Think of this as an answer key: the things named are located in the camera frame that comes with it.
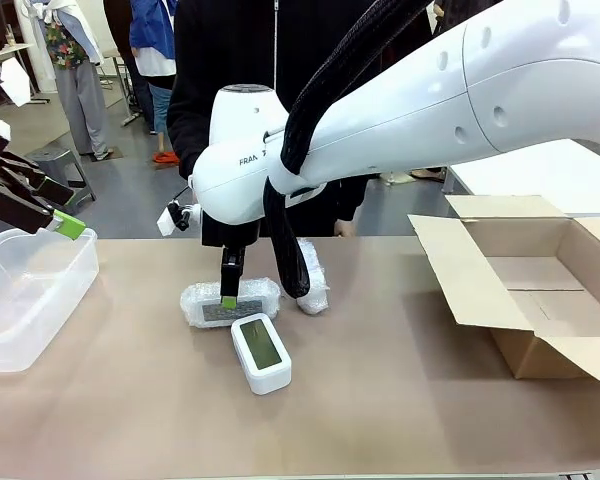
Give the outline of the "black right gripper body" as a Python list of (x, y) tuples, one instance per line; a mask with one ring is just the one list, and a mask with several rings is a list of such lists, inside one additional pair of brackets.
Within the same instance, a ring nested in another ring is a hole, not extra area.
[(241, 225), (221, 223), (206, 212), (202, 213), (201, 244), (217, 248), (243, 248), (255, 243), (259, 238), (259, 221)]

